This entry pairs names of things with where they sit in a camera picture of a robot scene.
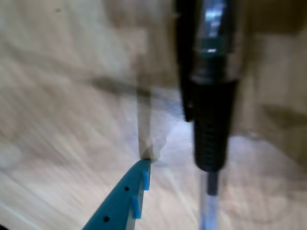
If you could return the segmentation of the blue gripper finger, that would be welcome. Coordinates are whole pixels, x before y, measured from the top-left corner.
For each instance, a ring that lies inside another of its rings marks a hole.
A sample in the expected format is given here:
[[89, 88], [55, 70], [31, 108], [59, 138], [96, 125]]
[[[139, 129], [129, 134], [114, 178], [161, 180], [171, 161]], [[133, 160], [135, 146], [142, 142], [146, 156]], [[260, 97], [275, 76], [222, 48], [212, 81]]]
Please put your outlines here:
[[151, 160], [136, 162], [121, 178], [84, 230], [133, 230], [142, 215], [144, 191], [150, 188]]

